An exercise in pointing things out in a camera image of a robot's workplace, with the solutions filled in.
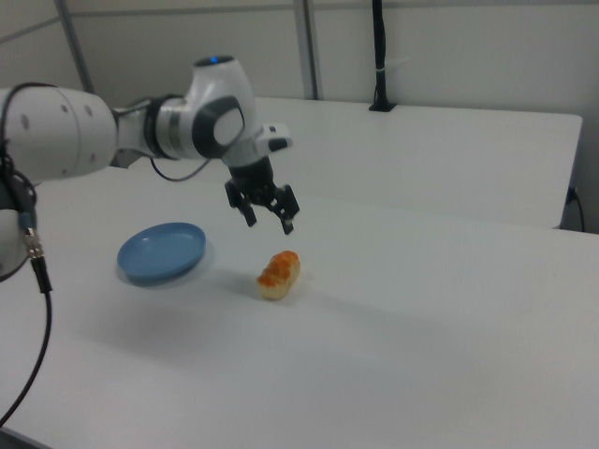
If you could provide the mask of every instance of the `white table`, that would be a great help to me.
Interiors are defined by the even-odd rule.
[[[69,448],[591,448],[599,238],[299,195],[288,237],[219,183],[116,168],[39,187],[50,350],[8,426]],[[119,279],[120,245],[169,221],[209,246],[177,281]],[[282,249],[282,302],[254,277]],[[0,285],[0,403],[33,365],[43,299]]]
[[[294,147],[271,158],[298,193],[480,220],[558,227],[582,120],[574,115],[258,98]],[[172,176],[197,161],[158,165]],[[132,169],[151,171],[141,159]],[[216,162],[204,180],[228,180]]]

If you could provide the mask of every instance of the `black pole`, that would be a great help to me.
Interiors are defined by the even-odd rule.
[[[385,79],[385,23],[383,22],[383,0],[373,0],[374,61],[376,63],[376,87],[373,104],[369,110],[389,112],[395,103],[387,99],[387,80]]]

